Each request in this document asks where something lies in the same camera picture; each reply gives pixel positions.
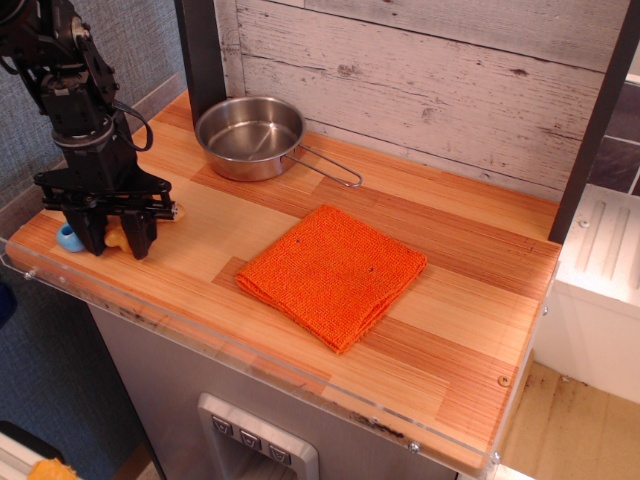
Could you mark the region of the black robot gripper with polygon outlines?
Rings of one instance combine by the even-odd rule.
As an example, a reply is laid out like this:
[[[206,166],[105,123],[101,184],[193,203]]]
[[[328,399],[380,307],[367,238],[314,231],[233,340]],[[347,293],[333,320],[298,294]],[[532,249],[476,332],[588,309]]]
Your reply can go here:
[[[136,150],[114,133],[101,137],[54,134],[53,140],[62,150],[67,166],[35,175],[34,182],[45,192],[45,202],[57,207],[67,192],[80,204],[89,197],[89,205],[107,214],[147,211],[120,216],[133,256],[144,259],[157,239],[155,218],[173,220],[178,213],[177,204],[169,195],[170,182],[143,171]],[[65,210],[64,216],[85,249],[100,256],[106,249],[107,216],[93,209]]]

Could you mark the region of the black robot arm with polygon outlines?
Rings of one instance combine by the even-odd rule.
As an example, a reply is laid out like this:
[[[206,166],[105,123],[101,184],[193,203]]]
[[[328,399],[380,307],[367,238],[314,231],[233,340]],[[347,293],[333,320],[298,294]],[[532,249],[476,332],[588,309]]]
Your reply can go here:
[[[38,173],[43,203],[60,211],[90,253],[105,250],[107,225],[118,217],[132,255],[145,258],[157,223],[173,220],[171,184],[143,171],[137,155],[153,145],[132,139],[128,116],[138,113],[116,98],[114,70],[98,52],[90,28],[69,1],[4,1],[1,65],[21,78],[66,160]]]

